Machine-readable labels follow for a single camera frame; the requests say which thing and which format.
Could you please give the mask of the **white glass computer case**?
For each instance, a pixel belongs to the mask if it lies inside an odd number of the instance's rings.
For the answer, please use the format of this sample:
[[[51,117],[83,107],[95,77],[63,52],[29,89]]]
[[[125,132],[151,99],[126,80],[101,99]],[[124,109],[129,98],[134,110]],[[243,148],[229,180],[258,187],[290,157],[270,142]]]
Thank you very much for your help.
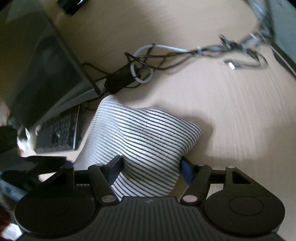
[[[269,1],[273,40],[271,49],[281,66],[295,76],[295,1]]]

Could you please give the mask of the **black desk power strip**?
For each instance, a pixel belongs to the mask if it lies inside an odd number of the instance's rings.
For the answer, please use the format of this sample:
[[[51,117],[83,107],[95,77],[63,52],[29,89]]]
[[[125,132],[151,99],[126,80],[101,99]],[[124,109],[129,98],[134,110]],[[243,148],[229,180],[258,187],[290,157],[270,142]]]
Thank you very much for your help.
[[[58,6],[65,12],[66,15],[73,16],[81,9],[88,0],[58,0]]]

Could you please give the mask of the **striped grey white garment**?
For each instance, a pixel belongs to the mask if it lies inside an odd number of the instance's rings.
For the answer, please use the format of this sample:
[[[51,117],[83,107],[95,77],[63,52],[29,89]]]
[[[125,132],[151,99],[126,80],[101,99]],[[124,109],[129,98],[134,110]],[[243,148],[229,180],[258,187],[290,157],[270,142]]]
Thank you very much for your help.
[[[94,115],[76,170],[124,157],[112,184],[118,198],[166,196],[180,176],[180,161],[197,143],[201,127],[159,108],[129,108],[110,95]]]

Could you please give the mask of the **black computer monitor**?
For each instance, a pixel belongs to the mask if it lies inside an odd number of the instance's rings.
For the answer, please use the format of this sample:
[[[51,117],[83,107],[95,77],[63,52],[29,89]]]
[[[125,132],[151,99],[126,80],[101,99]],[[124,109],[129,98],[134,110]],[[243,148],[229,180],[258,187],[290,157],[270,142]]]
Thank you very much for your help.
[[[25,128],[101,91],[38,1],[1,1],[1,99]]]

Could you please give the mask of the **black power adapter brick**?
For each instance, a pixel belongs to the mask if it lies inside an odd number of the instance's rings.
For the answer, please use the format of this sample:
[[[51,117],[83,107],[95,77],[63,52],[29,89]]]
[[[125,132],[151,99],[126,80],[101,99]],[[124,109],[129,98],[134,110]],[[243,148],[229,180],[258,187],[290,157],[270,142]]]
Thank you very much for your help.
[[[116,94],[124,88],[133,89],[140,86],[140,83],[137,83],[135,86],[130,86],[134,82],[135,78],[131,73],[130,64],[126,64],[114,73],[106,76],[104,87],[107,93]]]

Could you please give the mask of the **black mechanical keyboard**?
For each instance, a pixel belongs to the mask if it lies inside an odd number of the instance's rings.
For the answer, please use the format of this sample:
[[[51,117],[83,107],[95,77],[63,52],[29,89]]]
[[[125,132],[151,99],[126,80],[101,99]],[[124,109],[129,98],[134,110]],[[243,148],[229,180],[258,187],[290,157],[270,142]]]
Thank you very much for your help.
[[[37,154],[74,151],[81,140],[81,108],[72,107],[41,125],[37,134]]]

